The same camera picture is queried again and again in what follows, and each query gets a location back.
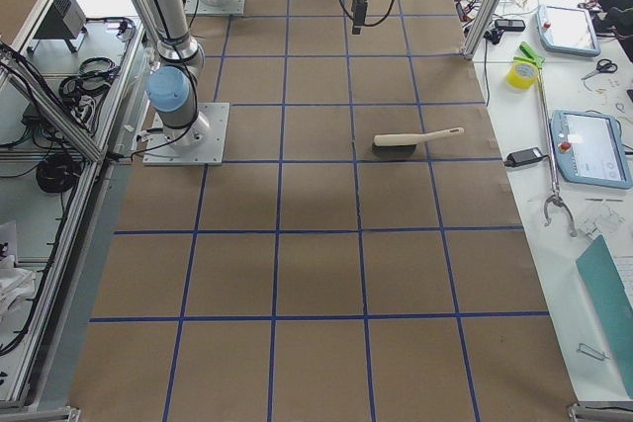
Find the yellow tape roll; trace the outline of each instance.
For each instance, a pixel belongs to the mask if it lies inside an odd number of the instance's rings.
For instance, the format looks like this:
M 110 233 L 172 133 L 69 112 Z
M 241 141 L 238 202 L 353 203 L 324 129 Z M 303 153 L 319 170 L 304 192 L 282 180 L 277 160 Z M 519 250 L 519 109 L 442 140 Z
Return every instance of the yellow tape roll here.
M 517 89 L 528 89 L 536 82 L 537 74 L 538 71 L 533 64 L 515 61 L 505 76 L 505 80 Z

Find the green folder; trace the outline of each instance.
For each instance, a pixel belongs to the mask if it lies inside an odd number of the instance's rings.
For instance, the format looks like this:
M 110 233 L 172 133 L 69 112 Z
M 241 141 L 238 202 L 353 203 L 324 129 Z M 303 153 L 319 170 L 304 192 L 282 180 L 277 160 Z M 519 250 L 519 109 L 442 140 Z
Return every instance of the green folder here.
M 576 265 L 593 301 L 626 392 L 633 397 L 633 310 L 602 236 L 577 259 Z

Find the white table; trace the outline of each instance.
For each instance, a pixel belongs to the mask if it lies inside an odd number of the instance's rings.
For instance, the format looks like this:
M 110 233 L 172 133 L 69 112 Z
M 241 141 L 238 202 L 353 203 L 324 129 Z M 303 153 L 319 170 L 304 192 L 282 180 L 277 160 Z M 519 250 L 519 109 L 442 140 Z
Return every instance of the white table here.
M 574 7 L 582 1 L 529 0 L 536 5 Z M 500 13 L 502 8 L 499 6 L 497 12 Z M 633 102 L 626 95 L 626 89 L 633 88 L 633 65 L 619 43 L 600 41 L 602 54 L 598 58 L 612 59 L 619 65 L 619 70 L 615 74 L 600 74 L 591 78 L 587 85 L 593 91 L 589 91 L 580 78 L 594 68 L 597 58 L 547 52 L 538 38 L 534 14 L 519 18 L 525 21 L 526 31 L 522 34 L 506 33 L 499 45 L 489 44 L 488 51 L 490 115 L 501 154 L 506 156 L 509 152 L 533 146 L 547 150 L 537 89 L 532 87 L 526 92 L 517 92 L 504 79 L 512 57 L 520 54 L 518 46 L 523 41 L 546 56 L 543 75 L 550 116 L 554 110 L 567 109 L 598 110 L 624 117 L 626 119 L 620 120 L 622 141 L 633 144 L 633 123 L 627 121 L 633 121 Z M 480 44 L 474 62 L 482 90 L 486 91 L 483 60 L 484 45 Z M 615 108 L 617 103 L 623 105 L 624 113 Z M 549 164 L 543 161 L 520 169 L 508 169 L 508 178 L 578 401 L 631 402 L 612 359 L 599 361 L 577 351 L 579 344 L 585 343 L 610 354 L 576 267 L 576 259 L 587 249 L 590 241 L 584 237 L 570 237 L 567 217 L 556 208 L 550 208 L 552 224 L 544 226 L 543 203 L 551 195 Z M 561 196 L 570 207 L 577 224 L 595 203 L 588 199 L 618 200 L 609 202 L 608 206 L 625 217 L 626 221 L 616 232 L 605 234 L 605 239 L 614 256 L 633 255 L 633 190 L 614 190 L 561 180 Z

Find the blue joint cap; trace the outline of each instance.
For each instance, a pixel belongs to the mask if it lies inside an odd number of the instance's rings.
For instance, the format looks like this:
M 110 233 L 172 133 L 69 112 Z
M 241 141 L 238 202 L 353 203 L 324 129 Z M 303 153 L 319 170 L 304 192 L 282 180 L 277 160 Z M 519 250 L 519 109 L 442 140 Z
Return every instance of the blue joint cap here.
M 161 66 L 147 79 L 147 97 L 160 113 L 178 111 L 189 97 L 189 80 L 174 66 Z

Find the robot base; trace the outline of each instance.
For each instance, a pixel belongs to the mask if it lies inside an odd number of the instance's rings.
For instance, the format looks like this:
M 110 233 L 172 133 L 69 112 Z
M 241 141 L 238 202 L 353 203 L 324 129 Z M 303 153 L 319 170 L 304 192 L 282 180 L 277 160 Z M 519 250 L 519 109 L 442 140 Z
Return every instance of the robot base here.
M 205 139 L 192 146 L 165 145 L 147 152 L 142 163 L 145 165 L 221 165 L 225 153 L 226 126 L 228 125 L 228 103 L 199 103 L 199 114 L 209 120 L 211 129 Z M 152 127 L 162 127 L 158 114 L 154 117 Z M 162 133 L 149 138 L 147 148 L 156 147 L 166 142 Z
M 196 2 L 198 0 L 187 0 L 185 3 L 185 13 L 194 15 L 196 12 Z M 212 6 L 205 4 L 202 0 L 198 3 L 198 13 L 196 17 L 221 17 L 226 15 L 244 15 L 244 4 L 246 0 L 226 0 L 222 5 Z

